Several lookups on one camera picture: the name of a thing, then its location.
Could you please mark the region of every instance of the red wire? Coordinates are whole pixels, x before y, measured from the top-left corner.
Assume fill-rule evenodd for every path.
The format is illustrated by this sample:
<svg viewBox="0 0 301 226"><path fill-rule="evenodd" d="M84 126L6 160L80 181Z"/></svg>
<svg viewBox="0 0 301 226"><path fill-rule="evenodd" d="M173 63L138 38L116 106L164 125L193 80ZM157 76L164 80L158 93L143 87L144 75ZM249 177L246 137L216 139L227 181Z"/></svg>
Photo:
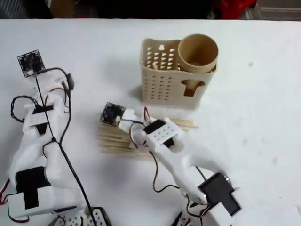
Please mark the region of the red wire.
<svg viewBox="0 0 301 226"><path fill-rule="evenodd" d="M5 204L8 202L8 200L5 200L5 199L2 201L2 195L3 195L3 193L5 192L5 190L7 189L8 185L9 185L9 182L10 182L10 180L8 179L8 180L5 182L5 184L4 184L3 188L2 188L2 190L0 191L0 206L5 205Z"/></svg>
<svg viewBox="0 0 301 226"><path fill-rule="evenodd" d="M151 117L150 117L150 114L149 114L149 111L148 111L147 107L144 107L144 120L145 120L145 121L146 121L146 114L147 114L148 118L149 118L149 119L151 119Z"/></svg>

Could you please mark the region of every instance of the white surface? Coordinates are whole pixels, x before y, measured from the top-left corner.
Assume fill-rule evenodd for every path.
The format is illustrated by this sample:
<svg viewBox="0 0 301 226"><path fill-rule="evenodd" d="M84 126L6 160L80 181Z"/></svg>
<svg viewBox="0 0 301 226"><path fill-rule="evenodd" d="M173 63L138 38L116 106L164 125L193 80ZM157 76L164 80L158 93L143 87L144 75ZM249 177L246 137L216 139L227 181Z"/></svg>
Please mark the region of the white surface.
<svg viewBox="0 0 301 226"><path fill-rule="evenodd" d="M263 21L3 20L0 21L0 181L16 151L22 124L10 102L30 94L17 56L39 49L46 67L60 66L75 80L73 117L64 142L91 204L105 207L114 226L170 225L185 200L175 189L153 192L153 162L100 152L98 120L107 101L137 107L141 41L204 33L218 44L219 70L193 114L192 136L224 167L241 194L233 226L301 223L301 24ZM16 104L22 116L23 103ZM150 114L162 109L150 109ZM157 187L172 182L162 167ZM9 225L0 207L2 225ZM42 217L32 225L46 225Z"/></svg>

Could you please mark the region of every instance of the paper cup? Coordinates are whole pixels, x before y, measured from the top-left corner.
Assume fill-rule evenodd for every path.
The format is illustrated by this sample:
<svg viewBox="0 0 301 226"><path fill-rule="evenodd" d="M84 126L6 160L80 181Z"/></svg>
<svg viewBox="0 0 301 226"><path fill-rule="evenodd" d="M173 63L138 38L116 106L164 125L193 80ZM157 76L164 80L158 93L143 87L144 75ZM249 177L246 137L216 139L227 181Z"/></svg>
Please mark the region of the paper cup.
<svg viewBox="0 0 301 226"><path fill-rule="evenodd" d="M181 71L205 74L216 66L218 47L216 42L207 35L192 34L180 42L178 55ZM188 89L198 87L198 81L187 80L185 83Z"/></svg>

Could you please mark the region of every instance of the black plastic part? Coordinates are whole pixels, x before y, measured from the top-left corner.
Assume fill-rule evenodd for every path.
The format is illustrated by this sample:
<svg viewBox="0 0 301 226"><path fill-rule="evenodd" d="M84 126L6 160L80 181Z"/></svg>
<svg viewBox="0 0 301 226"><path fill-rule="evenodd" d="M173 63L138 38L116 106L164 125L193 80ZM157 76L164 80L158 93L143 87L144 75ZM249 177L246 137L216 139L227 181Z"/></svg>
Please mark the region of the black plastic part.
<svg viewBox="0 0 301 226"><path fill-rule="evenodd" d="M41 112L51 111L53 109L54 109L53 105L45 106L45 108L42 107L42 106L40 106L40 105L37 105L36 108L33 110L32 114L37 114L37 113L41 113Z"/></svg>
<svg viewBox="0 0 301 226"><path fill-rule="evenodd" d="M67 74L67 83L68 83L69 90L74 90L74 80L70 73Z"/></svg>
<svg viewBox="0 0 301 226"><path fill-rule="evenodd" d="M126 110L125 107L112 104L110 102L107 103L106 107L103 110L102 116L100 117L99 121L104 123L118 126L119 121L116 121L117 116L122 118L124 111Z"/></svg>
<svg viewBox="0 0 301 226"><path fill-rule="evenodd" d="M50 186L43 166L19 171L16 174L17 193L24 193L25 209L39 206L38 188Z"/></svg>
<svg viewBox="0 0 301 226"><path fill-rule="evenodd" d="M43 60L38 50L18 56L18 61L25 78L36 76L39 71L45 69Z"/></svg>
<svg viewBox="0 0 301 226"><path fill-rule="evenodd" d="M210 208L221 202L231 216L241 210L240 205L231 195L234 188L222 173L214 174L198 187L207 196Z"/></svg>
<svg viewBox="0 0 301 226"><path fill-rule="evenodd" d="M65 212L67 210L75 209L76 207L77 206L70 206L70 207L66 207L66 208L61 208L61 209L54 210L53 212L55 212L55 213L61 213L61 212Z"/></svg>
<svg viewBox="0 0 301 226"><path fill-rule="evenodd" d="M156 131L157 129L159 129L160 127L164 126L166 123L160 119L154 121L153 123L151 123L150 125L146 126L144 128L144 132L146 132L147 134L150 134L154 131Z"/></svg>

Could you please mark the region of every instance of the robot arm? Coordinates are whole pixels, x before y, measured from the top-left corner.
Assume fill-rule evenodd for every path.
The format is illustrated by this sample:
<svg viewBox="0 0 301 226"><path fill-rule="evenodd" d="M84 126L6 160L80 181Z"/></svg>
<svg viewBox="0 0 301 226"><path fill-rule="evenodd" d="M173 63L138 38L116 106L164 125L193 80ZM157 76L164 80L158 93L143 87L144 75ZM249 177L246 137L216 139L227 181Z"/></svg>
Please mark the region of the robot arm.
<svg viewBox="0 0 301 226"><path fill-rule="evenodd" d="M45 108L36 89L35 104L27 104L23 137L12 158L8 176L16 194L8 197L13 218L50 212L82 209L84 200L70 170L65 164L59 146L52 141L45 111L52 133L60 139L68 121L65 91L62 83L51 74L38 77Z"/></svg>
<svg viewBox="0 0 301 226"><path fill-rule="evenodd" d="M209 152L197 147L181 128L169 118L154 119L136 116L134 111L108 103L101 121L118 126L130 134L135 143L132 148L151 152L172 174L181 193L197 204L207 205L206 211L219 226L228 226L241 210L233 198L229 180ZM200 185L189 177L191 166L211 172L211 177Z"/></svg>

